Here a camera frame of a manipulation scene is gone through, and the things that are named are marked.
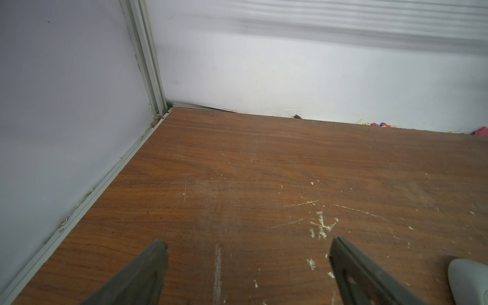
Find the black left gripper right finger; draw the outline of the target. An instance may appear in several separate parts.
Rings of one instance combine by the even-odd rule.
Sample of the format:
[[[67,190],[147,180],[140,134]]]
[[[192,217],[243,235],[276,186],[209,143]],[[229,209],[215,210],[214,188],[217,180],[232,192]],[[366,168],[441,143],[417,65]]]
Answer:
[[[424,304],[345,237],[333,239],[329,262],[344,304]]]

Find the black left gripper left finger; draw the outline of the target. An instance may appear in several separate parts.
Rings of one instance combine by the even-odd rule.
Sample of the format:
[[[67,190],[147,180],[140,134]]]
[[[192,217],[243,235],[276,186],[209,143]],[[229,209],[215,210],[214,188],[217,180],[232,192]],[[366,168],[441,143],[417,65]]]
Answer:
[[[82,304],[158,304],[168,266],[168,245],[156,240]]]

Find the white rounded computer mouse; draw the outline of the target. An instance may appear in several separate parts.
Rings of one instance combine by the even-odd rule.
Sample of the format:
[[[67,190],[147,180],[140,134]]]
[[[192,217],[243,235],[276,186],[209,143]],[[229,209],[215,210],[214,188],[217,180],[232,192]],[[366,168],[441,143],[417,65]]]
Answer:
[[[448,267],[448,280],[456,304],[487,304],[487,266],[455,259]]]

